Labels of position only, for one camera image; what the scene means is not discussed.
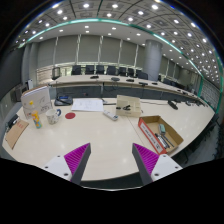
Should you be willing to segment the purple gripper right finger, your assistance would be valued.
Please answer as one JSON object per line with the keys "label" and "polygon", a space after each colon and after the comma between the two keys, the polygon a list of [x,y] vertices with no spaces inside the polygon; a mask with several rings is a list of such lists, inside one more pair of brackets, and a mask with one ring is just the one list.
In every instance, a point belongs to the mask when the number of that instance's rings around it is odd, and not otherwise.
{"label": "purple gripper right finger", "polygon": [[136,143],[132,145],[132,154],[144,185],[182,169],[182,167],[168,155],[158,155]]}

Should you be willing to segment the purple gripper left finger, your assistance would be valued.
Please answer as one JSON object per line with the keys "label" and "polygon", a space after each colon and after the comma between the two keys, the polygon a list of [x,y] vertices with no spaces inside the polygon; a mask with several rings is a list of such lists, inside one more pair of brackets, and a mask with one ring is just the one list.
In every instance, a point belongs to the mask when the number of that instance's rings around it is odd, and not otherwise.
{"label": "purple gripper left finger", "polygon": [[65,155],[52,158],[43,166],[43,170],[79,185],[90,154],[91,145],[87,143]]}

